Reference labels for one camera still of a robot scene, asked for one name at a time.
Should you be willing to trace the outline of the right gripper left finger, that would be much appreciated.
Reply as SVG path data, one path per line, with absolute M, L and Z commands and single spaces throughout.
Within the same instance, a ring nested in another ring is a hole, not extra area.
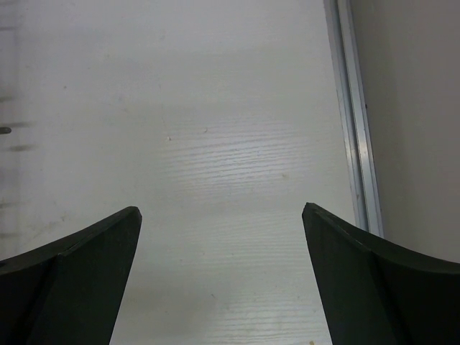
M 130 206 L 1 261 L 2 344 L 109 344 L 142 215 Z

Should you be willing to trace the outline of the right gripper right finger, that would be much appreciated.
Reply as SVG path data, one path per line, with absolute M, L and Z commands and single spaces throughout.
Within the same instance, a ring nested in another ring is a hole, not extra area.
M 458 344 L 459 264 L 307 203 L 303 225 L 333 344 Z

